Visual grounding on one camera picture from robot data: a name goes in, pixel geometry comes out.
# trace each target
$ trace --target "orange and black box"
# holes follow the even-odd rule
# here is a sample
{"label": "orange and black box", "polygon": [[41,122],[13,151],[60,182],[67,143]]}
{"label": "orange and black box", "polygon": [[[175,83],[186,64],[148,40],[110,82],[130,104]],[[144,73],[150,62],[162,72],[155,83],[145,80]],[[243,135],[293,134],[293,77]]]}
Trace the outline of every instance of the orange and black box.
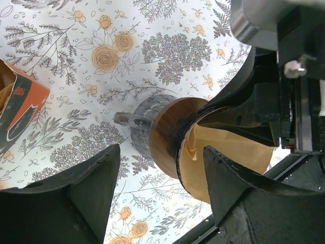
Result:
{"label": "orange and black box", "polygon": [[0,156],[35,118],[50,90],[0,59]]}

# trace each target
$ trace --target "metal bolt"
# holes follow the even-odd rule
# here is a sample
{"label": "metal bolt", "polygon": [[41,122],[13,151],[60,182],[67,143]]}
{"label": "metal bolt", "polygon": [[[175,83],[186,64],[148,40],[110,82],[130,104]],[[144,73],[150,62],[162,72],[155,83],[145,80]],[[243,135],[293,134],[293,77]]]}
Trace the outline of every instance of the metal bolt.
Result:
{"label": "metal bolt", "polygon": [[306,67],[297,60],[289,61],[284,65],[284,75],[288,79],[297,79],[306,74]]}

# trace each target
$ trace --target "clear glass object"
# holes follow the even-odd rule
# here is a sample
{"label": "clear glass object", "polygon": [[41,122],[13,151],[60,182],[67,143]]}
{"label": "clear glass object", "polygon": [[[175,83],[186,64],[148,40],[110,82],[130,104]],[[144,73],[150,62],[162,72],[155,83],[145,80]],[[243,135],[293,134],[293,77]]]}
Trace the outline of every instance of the clear glass object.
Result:
{"label": "clear glass object", "polygon": [[49,3],[52,2],[58,2],[59,0],[18,0],[21,2],[24,6],[29,8],[43,8],[47,6]]}
{"label": "clear glass object", "polygon": [[144,100],[133,114],[118,112],[114,115],[115,123],[131,128],[133,146],[147,160],[153,161],[149,148],[152,123],[157,115],[176,99],[170,95],[155,95]]}

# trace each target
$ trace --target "tablecloth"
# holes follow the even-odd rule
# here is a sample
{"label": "tablecloth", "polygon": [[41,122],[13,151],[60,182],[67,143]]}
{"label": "tablecloth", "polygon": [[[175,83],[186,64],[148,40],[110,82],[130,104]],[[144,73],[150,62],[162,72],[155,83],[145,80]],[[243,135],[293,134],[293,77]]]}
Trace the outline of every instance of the tablecloth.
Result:
{"label": "tablecloth", "polygon": [[[51,94],[1,156],[1,189],[22,188],[118,143],[105,243],[180,238],[211,214],[210,206],[141,157],[129,128],[112,119],[155,94],[218,94],[250,50],[232,37],[229,20],[230,0],[60,0],[41,9],[2,0],[0,57]],[[276,150],[271,165],[286,154]]]}

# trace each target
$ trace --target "floral tablecloth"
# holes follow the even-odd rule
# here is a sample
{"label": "floral tablecloth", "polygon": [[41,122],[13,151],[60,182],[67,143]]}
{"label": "floral tablecloth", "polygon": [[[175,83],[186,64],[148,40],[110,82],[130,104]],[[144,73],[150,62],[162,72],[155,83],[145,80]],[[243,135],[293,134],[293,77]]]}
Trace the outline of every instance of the floral tablecloth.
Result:
{"label": "floral tablecloth", "polygon": [[[0,6],[0,57],[51,89],[0,158],[0,188],[19,187],[121,145],[105,243],[172,243],[211,214],[132,147],[115,112],[155,94],[214,97],[250,47],[232,37],[230,0],[60,0]],[[276,150],[271,164],[287,152]]]}

